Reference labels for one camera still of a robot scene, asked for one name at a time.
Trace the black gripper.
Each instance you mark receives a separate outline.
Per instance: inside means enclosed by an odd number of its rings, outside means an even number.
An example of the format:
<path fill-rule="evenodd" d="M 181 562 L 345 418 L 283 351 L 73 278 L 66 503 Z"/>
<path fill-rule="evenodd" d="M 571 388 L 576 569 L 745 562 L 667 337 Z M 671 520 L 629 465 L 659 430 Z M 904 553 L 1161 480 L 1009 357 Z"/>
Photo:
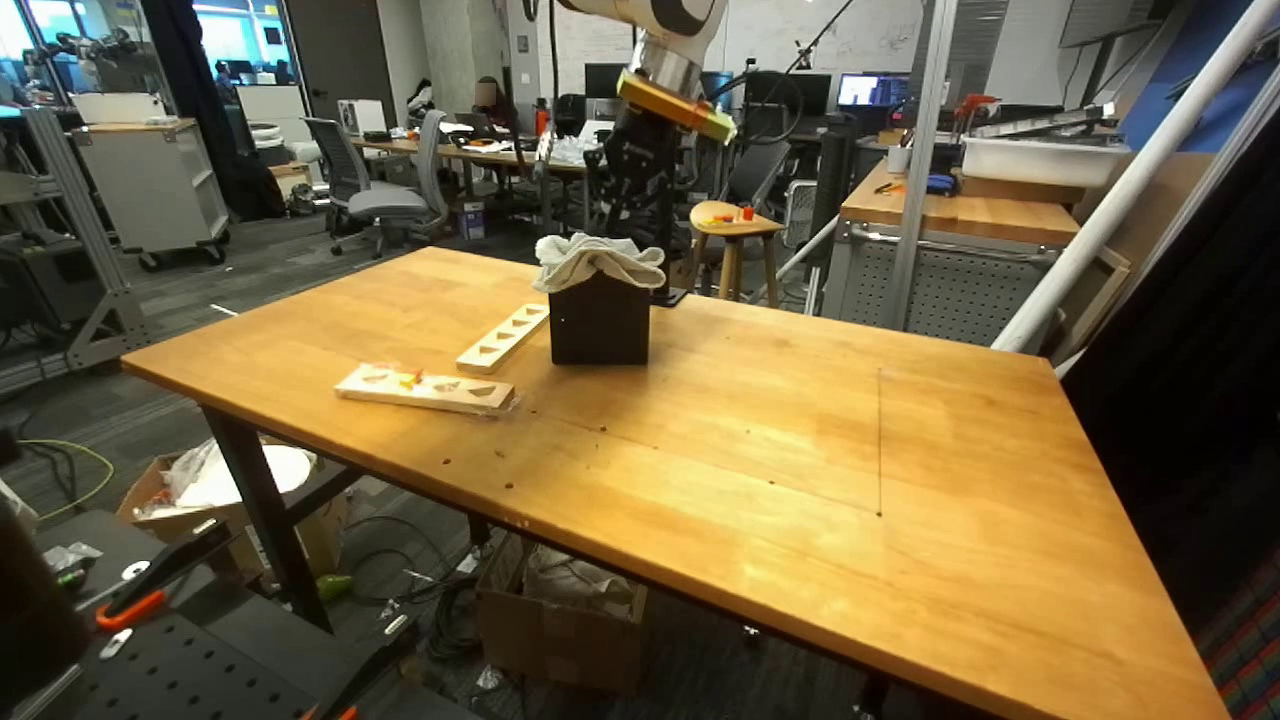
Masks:
<path fill-rule="evenodd" d="M 624 112 L 602 147 L 589 159 L 594 237 L 671 249 L 681 133 L 650 112 Z"/>

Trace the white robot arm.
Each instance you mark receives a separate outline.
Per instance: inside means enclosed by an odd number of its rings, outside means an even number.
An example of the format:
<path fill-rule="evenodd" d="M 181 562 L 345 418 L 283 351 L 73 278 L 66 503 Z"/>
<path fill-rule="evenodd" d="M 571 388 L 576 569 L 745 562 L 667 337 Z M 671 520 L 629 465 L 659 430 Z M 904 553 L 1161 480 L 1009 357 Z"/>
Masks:
<path fill-rule="evenodd" d="M 671 249 L 671 181 L 686 133 L 727 142 L 734 120 L 701 90 L 703 52 L 725 0 L 559 0 L 571 11 L 630 25 L 638 45 L 615 80 L 619 116 L 602 142 L 590 210 L 598 237 Z"/>

